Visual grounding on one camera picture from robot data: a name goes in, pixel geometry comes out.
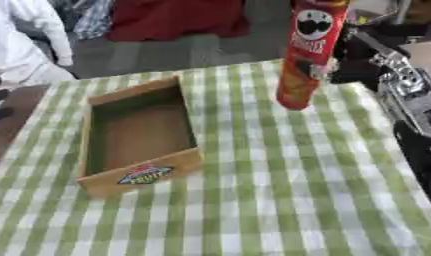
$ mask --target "box label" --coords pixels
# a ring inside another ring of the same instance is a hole
[[[145,165],[130,171],[126,176],[117,182],[121,185],[141,185],[152,184],[161,177],[169,174],[173,170],[170,166]]]

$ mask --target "pringles logo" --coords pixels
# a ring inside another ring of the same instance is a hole
[[[331,30],[333,17],[320,10],[304,10],[298,13],[296,31],[291,37],[291,43],[297,48],[311,53],[322,54],[326,40],[322,39]]]
[[[146,165],[130,171],[117,182],[122,185],[152,184],[173,170],[170,166]]]

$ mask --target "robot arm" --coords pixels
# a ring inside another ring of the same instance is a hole
[[[431,76],[410,54],[375,30],[345,28],[337,44],[333,83],[361,81],[394,121],[394,135],[431,199]]]

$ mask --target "green checkered tablecloth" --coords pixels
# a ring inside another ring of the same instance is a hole
[[[360,85],[290,112],[279,62],[177,72],[204,170],[107,200],[74,181],[84,99],[172,73],[53,85],[0,163],[0,255],[426,255],[431,204]]]

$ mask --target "pringles mascot face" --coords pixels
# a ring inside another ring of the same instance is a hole
[[[333,17],[320,10],[305,10],[297,16],[297,32],[305,40],[318,40],[332,28]]]

